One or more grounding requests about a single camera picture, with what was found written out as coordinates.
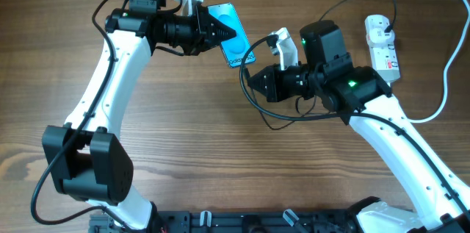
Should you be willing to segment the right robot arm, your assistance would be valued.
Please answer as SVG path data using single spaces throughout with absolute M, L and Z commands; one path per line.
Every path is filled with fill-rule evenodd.
M 243 93 L 269 102 L 319 97 L 327 118 L 340 118 L 380 155 L 405 189 L 413 211 L 377 197 L 347 210 L 348 232 L 467 232 L 469 187 L 431 149 L 403 112 L 391 87 L 369 66 L 356 67 L 340 28 L 330 20 L 300 30 L 306 63 L 286 62 L 297 48 L 285 29 L 263 38 L 281 61 L 250 75 L 239 69 Z

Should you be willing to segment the teal screen smartphone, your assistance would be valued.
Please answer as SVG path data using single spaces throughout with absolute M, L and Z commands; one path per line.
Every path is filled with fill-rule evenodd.
M 208 9 L 209 13 L 218 21 L 231 27 L 236 32 L 236 36 L 234 38 L 221 43 L 221 49 L 225 60 L 228 63 L 228 67 L 239 67 L 242 58 L 250 48 L 250 43 L 234 5 L 232 5 L 232 3 L 214 4 L 208 6 Z

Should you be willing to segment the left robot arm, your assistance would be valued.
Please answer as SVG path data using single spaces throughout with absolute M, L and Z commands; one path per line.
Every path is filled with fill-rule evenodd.
M 102 211 L 117 232 L 166 232 L 156 205 L 133 186 L 134 166 L 120 130 L 137 79 L 155 50 L 196 56 L 234 38 L 234 29 L 209 13 L 203 0 L 125 0 L 98 31 L 98 65 L 62 126 L 48 126 L 43 173 L 58 193 Z

